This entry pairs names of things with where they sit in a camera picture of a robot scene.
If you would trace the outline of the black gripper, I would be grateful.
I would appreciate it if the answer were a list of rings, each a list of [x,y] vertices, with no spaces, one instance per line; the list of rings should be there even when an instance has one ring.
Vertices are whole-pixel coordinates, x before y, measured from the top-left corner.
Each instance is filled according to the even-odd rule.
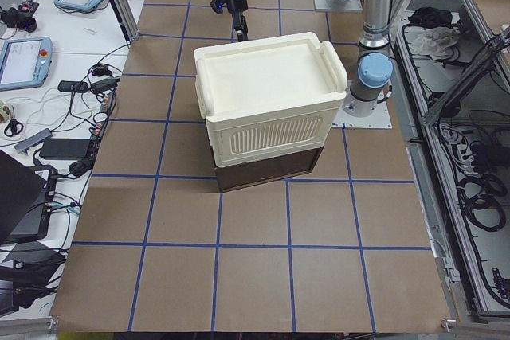
[[[248,37],[248,26],[242,12],[232,13],[233,29],[237,37]]]

